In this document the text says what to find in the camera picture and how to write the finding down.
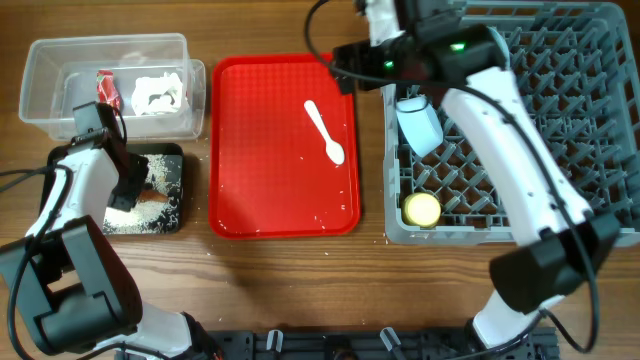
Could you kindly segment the white napkin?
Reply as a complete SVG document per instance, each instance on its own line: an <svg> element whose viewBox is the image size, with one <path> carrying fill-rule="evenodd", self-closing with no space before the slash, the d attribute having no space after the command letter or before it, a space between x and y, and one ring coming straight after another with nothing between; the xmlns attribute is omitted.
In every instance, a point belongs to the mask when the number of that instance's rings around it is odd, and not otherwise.
<svg viewBox="0 0 640 360"><path fill-rule="evenodd" d="M186 103L184 90L177 73L139 77L131 95L131 107L136 116L176 113Z"/></svg>

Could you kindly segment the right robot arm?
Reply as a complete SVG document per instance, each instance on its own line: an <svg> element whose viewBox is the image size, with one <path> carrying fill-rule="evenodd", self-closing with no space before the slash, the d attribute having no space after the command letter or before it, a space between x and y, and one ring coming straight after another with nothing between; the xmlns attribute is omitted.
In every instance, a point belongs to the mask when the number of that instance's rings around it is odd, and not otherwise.
<svg viewBox="0 0 640 360"><path fill-rule="evenodd" d="M620 233L564 176L520 96L507 49L492 28L463 25L445 1L360 1L366 41L339 47L330 70L345 88L439 87L441 105L464 134L496 188L516 242L493 259L494 286L472 319L485 352L513 347L552 307L587 285Z"/></svg>

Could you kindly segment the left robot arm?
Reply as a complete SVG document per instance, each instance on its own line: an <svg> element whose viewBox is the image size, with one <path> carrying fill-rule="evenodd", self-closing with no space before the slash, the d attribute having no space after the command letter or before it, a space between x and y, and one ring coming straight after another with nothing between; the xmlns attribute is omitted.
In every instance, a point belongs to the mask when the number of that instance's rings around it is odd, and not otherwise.
<svg viewBox="0 0 640 360"><path fill-rule="evenodd" d="M103 233L107 208L133 204L146 178L145 158L128 152L119 111L89 102L73 110L77 135L61 158L13 170L19 184L43 174L52 185L26 235L1 248L9 288L7 327L17 356L29 358L16 321L36 347L55 356L91 359L221 359L223 350L187 313L142 301L131 274Z"/></svg>

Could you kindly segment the yellow plastic cup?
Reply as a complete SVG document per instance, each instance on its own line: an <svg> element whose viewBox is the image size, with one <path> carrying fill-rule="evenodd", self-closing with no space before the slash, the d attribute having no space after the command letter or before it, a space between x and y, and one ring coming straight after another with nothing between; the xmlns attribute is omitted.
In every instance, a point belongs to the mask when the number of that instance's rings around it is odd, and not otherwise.
<svg viewBox="0 0 640 360"><path fill-rule="evenodd" d="M437 198L428 193L414 193L402 204L403 221L407 225L431 228L441 216L441 205Z"/></svg>

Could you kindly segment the light blue rice bowl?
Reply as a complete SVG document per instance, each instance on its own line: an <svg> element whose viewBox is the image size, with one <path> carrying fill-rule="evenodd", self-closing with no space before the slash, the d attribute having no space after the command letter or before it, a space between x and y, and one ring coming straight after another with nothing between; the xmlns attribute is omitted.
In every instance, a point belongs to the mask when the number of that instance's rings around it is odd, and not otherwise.
<svg viewBox="0 0 640 360"><path fill-rule="evenodd" d="M396 116L411 149L421 158L443 142L444 134L438 115L425 96L396 102Z"/></svg>

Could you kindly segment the large white plate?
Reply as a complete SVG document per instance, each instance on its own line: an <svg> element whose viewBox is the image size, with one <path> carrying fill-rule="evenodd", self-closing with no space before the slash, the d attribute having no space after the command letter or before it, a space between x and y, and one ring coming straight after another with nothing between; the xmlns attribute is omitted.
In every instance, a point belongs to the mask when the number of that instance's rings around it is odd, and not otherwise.
<svg viewBox="0 0 640 360"><path fill-rule="evenodd" d="M505 38L495 27L489 27L488 30L493 40L490 57L491 66L500 70L510 70L510 52Z"/></svg>

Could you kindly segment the red snack wrapper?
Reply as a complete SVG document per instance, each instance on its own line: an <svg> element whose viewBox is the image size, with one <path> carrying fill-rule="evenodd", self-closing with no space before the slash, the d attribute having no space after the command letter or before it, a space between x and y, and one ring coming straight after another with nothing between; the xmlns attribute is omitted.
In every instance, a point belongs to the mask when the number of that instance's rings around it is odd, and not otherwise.
<svg viewBox="0 0 640 360"><path fill-rule="evenodd" d="M110 70L99 70L96 77L96 90L100 103L121 109L122 98L115 85L114 73Z"/></svg>

